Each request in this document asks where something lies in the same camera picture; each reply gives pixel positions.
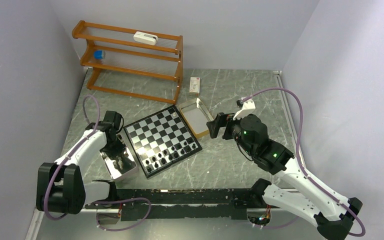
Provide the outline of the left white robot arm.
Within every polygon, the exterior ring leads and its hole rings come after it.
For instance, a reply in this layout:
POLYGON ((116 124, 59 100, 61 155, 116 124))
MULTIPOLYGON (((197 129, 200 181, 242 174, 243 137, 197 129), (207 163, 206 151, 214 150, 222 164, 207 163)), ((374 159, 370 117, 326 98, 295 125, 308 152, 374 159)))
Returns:
POLYGON ((114 207, 119 200, 116 184, 112 180, 93 180, 84 183, 84 169, 100 153, 111 164, 124 156, 122 142, 123 117, 116 111, 106 111, 103 120, 91 122, 81 139, 54 162, 44 162, 38 169, 36 208, 52 220, 51 213, 78 214, 88 204, 100 202, 106 208, 114 207))

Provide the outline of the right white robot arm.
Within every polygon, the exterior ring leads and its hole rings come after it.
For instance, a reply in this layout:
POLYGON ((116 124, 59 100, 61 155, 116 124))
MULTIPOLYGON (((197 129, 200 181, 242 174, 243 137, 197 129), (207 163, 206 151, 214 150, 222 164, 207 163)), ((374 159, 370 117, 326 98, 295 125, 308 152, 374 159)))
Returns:
POLYGON ((281 143, 269 138, 267 126, 254 114, 241 119, 220 112, 206 126, 212 139, 220 128, 224 140, 234 140, 260 169, 289 183, 301 195, 280 189, 268 180, 259 179, 250 189, 250 202, 288 211, 316 227, 327 240, 344 240, 363 203, 356 197, 347 198, 336 192, 308 169, 281 143))

